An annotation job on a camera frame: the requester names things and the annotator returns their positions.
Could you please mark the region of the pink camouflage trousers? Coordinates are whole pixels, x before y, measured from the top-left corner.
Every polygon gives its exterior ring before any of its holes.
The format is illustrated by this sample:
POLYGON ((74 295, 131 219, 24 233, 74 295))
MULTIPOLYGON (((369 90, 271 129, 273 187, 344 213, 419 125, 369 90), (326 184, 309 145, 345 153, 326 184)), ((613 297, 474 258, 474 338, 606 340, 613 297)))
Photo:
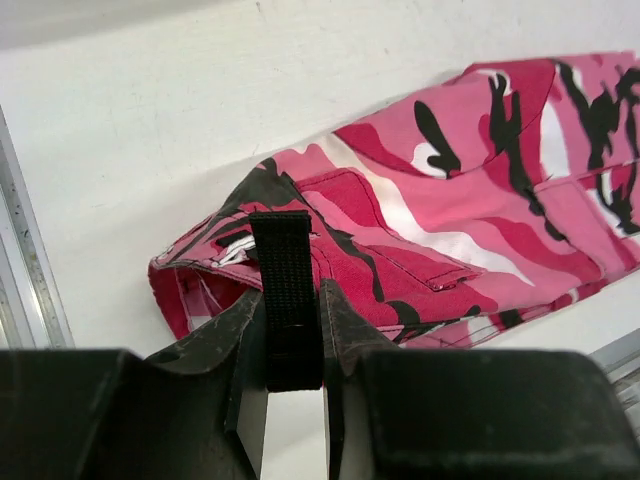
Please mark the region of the pink camouflage trousers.
POLYGON ((320 385, 304 320, 326 280, 397 345, 464 348, 638 267, 639 60, 623 51, 473 64, 281 150, 148 278, 177 338, 251 290, 293 304, 271 334, 270 387, 289 391, 320 385))

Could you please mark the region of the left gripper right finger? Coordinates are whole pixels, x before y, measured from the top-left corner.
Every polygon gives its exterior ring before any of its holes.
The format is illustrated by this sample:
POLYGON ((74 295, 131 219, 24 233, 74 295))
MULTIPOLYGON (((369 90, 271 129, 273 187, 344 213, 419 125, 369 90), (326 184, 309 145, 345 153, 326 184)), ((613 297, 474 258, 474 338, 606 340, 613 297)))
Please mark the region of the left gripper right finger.
POLYGON ((639 444, 571 351, 403 349, 319 292, 332 479, 635 479, 639 444))

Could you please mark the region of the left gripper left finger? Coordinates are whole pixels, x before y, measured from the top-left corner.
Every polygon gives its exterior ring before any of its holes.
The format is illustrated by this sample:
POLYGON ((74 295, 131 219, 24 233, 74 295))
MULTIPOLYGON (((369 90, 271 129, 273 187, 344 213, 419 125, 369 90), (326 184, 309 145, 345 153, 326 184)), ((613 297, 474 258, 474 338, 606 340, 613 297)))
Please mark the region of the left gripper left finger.
POLYGON ((257 291, 148 357, 122 349, 1 354, 5 479, 256 479, 239 432, 257 291))

